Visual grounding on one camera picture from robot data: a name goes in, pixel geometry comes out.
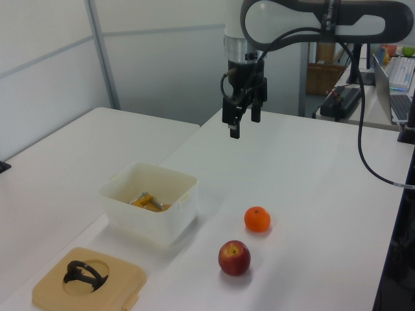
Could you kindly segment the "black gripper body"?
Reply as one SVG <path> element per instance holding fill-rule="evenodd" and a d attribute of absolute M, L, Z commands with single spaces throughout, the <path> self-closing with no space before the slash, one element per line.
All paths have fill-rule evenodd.
<path fill-rule="evenodd" d="M 228 62 L 228 72 L 222 76 L 222 82 L 228 79 L 233 93 L 227 95 L 224 87 L 222 96 L 226 100 L 237 101 L 248 98 L 266 102 L 268 99 L 267 79 L 265 78 L 265 62 L 235 63 Z"/>

